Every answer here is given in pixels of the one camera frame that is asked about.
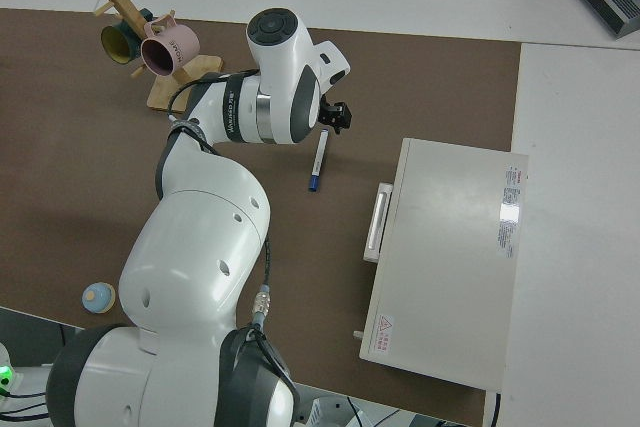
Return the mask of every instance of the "green mug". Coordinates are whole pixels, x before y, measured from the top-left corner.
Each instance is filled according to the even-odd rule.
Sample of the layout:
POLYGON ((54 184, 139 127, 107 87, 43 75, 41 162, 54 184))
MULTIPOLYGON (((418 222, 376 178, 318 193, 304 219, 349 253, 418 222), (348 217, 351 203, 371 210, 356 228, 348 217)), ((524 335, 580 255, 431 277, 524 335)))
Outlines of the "green mug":
MULTIPOLYGON (((147 22, 153 20, 153 14, 147 9, 142 9, 140 15, 147 22)), ((131 26, 124 20, 102 29, 100 40, 107 55, 119 64, 124 65, 140 57, 142 39, 136 35, 131 26)))

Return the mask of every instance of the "brown table mat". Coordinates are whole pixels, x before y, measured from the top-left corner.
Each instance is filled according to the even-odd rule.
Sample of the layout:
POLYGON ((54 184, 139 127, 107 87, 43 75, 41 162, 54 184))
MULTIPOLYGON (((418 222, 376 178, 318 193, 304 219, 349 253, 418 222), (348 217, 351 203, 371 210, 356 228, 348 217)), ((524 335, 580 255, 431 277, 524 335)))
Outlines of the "brown table mat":
MULTIPOLYGON (((113 22, 86 13, 0 9, 0 305, 89 327, 90 283, 117 286, 157 204, 168 122, 137 80, 104 55, 113 22)), ((244 25, 185 22, 225 71, 254 67, 244 25)), ((320 127, 298 146, 219 146, 251 170, 271 203, 272 309, 267 333, 298 382, 480 425, 484 392, 359 359, 375 265, 362 254, 378 182, 393 182, 403 137, 509 150, 520 44, 312 30, 352 73, 329 92, 352 128, 331 132, 320 188, 307 191, 320 127)), ((262 260, 238 306, 249 320, 262 260)))

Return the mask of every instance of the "green light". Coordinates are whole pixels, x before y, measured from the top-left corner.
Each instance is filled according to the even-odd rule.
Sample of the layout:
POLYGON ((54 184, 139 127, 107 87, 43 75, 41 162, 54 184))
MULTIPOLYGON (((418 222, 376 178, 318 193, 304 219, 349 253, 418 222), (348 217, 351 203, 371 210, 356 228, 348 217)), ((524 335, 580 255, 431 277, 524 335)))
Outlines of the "green light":
POLYGON ((13 371, 11 370, 11 367, 7 365, 3 365, 0 367, 0 378, 11 380, 12 377, 13 371))

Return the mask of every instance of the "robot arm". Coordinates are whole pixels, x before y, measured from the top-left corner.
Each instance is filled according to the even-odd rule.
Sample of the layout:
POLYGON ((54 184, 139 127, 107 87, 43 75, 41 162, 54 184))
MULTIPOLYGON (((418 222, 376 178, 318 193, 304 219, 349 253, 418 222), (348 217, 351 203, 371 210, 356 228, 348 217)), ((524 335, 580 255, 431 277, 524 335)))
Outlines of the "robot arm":
MULTIPOLYGON (((235 319, 266 240, 269 202, 257 179, 211 144, 297 143, 319 115, 336 131, 348 127, 346 106, 329 106, 324 93, 349 65, 330 42, 313 45, 285 9, 254 17, 247 39, 260 71, 196 81, 173 124, 156 174, 160 203, 120 278, 136 327, 85 331, 52 368, 55 427, 292 423, 297 394, 262 332, 265 302, 252 325, 237 329, 235 319)), ((261 290, 268 295, 268 285, 261 290)))

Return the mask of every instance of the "mug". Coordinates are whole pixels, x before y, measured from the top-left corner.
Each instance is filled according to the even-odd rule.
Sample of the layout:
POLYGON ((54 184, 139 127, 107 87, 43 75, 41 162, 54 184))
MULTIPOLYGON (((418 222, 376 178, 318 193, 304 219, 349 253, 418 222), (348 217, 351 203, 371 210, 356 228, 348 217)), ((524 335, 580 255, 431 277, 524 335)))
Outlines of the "mug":
POLYGON ((171 75, 195 58, 200 52, 198 36, 186 25, 176 24, 167 14, 144 26, 147 38, 142 41, 140 53, 149 70, 156 75, 171 75), (153 24, 166 20, 166 28, 155 33, 153 24))
MULTIPOLYGON (((153 14, 147 9, 142 9, 140 15, 146 21, 153 19, 153 14)), ((124 20, 102 29, 100 40, 107 55, 119 64, 127 64, 140 57, 142 40, 124 20)))

